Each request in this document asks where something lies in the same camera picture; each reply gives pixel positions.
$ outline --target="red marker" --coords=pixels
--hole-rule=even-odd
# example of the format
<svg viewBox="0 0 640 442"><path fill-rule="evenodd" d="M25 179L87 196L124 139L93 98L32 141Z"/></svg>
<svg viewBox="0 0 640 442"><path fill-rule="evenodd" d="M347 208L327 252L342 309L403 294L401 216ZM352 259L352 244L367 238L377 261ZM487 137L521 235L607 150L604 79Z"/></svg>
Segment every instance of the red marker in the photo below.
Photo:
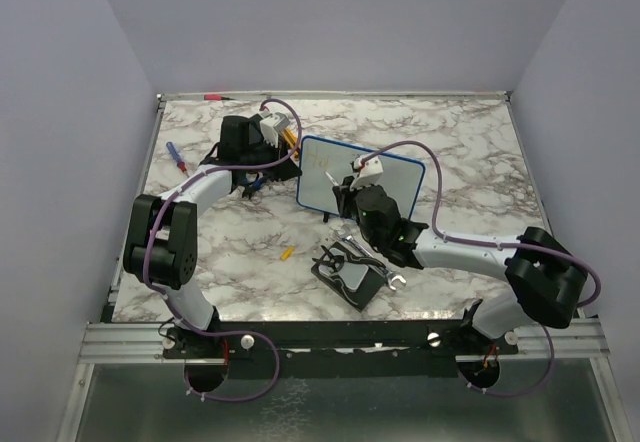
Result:
<svg viewBox="0 0 640 442"><path fill-rule="evenodd" d="M233 100L231 97L223 97L218 94L205 94L204 100Z"/></svg>

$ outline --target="wrench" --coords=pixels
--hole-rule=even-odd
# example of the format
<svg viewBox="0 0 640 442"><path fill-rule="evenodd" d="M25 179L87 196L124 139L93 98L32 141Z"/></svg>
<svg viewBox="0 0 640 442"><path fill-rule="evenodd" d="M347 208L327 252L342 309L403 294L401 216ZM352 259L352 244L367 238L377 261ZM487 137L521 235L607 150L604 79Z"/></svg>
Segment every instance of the wrench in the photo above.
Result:
<svg viewBox="0 0 640 442"><path fill-rule="evenodd" d="M348 227L343 227L342 230L334 230L333 235L336 238L340 239L341 241L349 244L351 247L353 247L356 251L358 251L364 257L375 258L371 252L369 252L362 244L360 244L360 242L358 242L356 239L353 238L353 235L351 235L351 231L349 230ZM394 282L396 281L400 282L402 285L407 285L407 281L402 275L400 275L397 272L394 272L393 270L389 270L387 267L384 267L384 268L371 267L371 268L375 272L380 274L382 277L387 279L387 286L393 291L398 290L398 288L393 285Z"/></svg>

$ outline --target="blue screwdriver handle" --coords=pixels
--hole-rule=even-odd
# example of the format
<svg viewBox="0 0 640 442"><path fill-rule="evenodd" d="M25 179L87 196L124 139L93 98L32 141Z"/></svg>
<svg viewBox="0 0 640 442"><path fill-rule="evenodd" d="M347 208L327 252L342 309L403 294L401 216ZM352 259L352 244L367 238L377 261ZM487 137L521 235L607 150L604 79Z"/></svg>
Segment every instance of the blue screwdriver handle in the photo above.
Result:
<svg viewBox="0 0 640 442"><path fill-rule="evenodd" d="M169 153L171 154L171 157L176 162L176 164L184 164L184 160L182 160L182 157L180 157L178 149L176 149L176 146L173 145L173 142L167 142L167 149L169 150Z"/></svg>

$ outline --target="white wall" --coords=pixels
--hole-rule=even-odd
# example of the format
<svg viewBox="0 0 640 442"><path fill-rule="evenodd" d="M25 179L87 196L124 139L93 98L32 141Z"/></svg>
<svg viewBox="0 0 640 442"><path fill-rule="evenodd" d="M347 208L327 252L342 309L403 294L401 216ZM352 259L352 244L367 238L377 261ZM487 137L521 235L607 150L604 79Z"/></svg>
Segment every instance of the white wall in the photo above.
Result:
<svg viewBox="0 0 640 442"><path fill-rule="evenodd" d="M106 0L0 0L0 440L53 440L156 101Z"/></svg>
<svg viewBox="0 0 640 442"><path fill-rule="evenodd" d="M640 440L640 0L567 0L514 94L551 224L599 271L598 312Z"/></svg>
<svg viewBox="0 0 640 442"><path fill-rule="evenodd" d="M564 0L109 0L159 92L512 90Z"/></svg>

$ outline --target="white marble surface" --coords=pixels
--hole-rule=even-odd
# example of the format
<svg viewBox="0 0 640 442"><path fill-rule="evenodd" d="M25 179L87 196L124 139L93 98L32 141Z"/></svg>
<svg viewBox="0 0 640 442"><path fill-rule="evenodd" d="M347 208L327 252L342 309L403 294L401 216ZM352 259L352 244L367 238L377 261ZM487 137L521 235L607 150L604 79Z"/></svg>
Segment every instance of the white marble surface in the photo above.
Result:
<svg viewBox="0 0 640 442"><path fill-rule="evenodd" d="M441 229L470 234L517 234L542 226L507 107L496 100L296 100L306 133L367 147L415 139L438 154L444 171ZM253 115L259 102L167 103L145 192L158 194L184 180L167 153L173 141L193 171L218 141L222 116ZM413 220L429 221L435 170L417 147L397 153L424 160L426 184ZM452 317L474 299L507 289L497 280L449 269L398 269L407 287L383 287L359 313L310 272L311 257L343 222L322 223L295 200L296 181L272 184L252 200L236 192L199 220L198 266L190 283L202 287L223 320L394 320ZM280 255L295 246L293 255ZM123 274L113 320L158 321L170 316L162 300Z"/></svg>

